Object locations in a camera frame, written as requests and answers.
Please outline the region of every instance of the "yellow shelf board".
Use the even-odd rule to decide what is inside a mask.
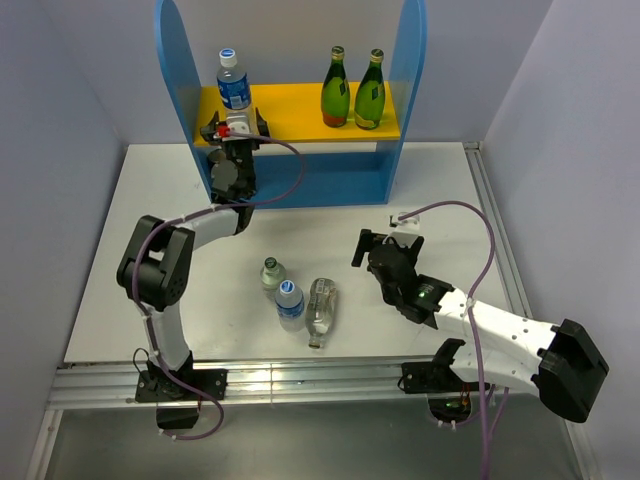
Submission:
[[[267,121],[271,136],[286,142],[375,142],[399,139],[400,129],[391,101],[389,82],[385,82],[386,102],[380,126],[373,130],[362,130],[355,124],[353,105],[359,84],[349,82],[351,109],[347,123],[339,128],[327,127],[322,121],[322,83],[251,85],[251,97],[254,107],[260,110],[260,115]],[[200,135],[200,127],[211,121],[216,110],[224,118],[218,87],[203,87],[194,138],[196,147],[209,145]]]

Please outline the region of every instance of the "white bottle cap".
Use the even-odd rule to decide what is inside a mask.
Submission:
[[[283,295],[291,295],[296,289],[296,286],[291,280],[285,280],[280,284],[280,293]]]
[[[220,50],[220,65],[231,68],[238,64],[236,51],[233,48],[223,48]]]

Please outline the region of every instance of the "gray floor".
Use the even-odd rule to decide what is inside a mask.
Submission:
[[[440,430],[425,408],[424,397],[228,407],[218,434],[176,443],[157,435],[152,409],[69,411],[47,479],[478,478],[479,423]],[[531,397],[510,399],[492,461],[493,480],[580,478],[563,422]]]

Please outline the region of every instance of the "bottle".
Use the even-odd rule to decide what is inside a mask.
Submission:
[[[264,261],[264,266],[260,270],[260,280],[262,281],[262,291],[269,300],[275,301],[276,291],[286,278],[287,270],[275,258],[269,257]]]
[[[344,48],[331,49],[331,65],[322,84],[322,121],[329,127],[341,127],[347,123],[351,93],[347,73],[344,70]]]
[[[257,132],[247,72],[238,64],[236,52],[232,48],[220,50],[217,78],[227,126],[245,133]]]
[[[333,280],[317,278],[311,284],[305,323],[309,331],[309,347],[322,348],[333,324],[338,289]]]
[[[384,53],[379,48],[371,50],[369,68],[364,74],[356,93],[356,125],[371,130],[380,125],[384,111],[384,81],[382,79],[382,60]]]
[[[276,291],[276,307],[280,325],[287,332],[298,332],[304,327],[304,295],[300,287],[285,280]]]

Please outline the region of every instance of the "metal frame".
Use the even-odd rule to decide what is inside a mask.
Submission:
[[[481,143],[464,144],[482,210],[496,232],[496,261],[511,310],[531,317],[531,308],[511,252],[506,231],[487,178]],[[225,404],[310,403],[330,401],[406,399],[397,388],[406,361],[431,356],[320,361],[196,363],[196,368],[229,370]],[[68,365],[56,373],[40,435],[28,470],[28,479],[44,478],[64,410],[95,408],[150,408],[156,404],[133,401],[138,372],[132,365]],[[182,405],[193,405],[183,402]],[[565,422],[580,473],[587,480],[602,480],[583,425]]]

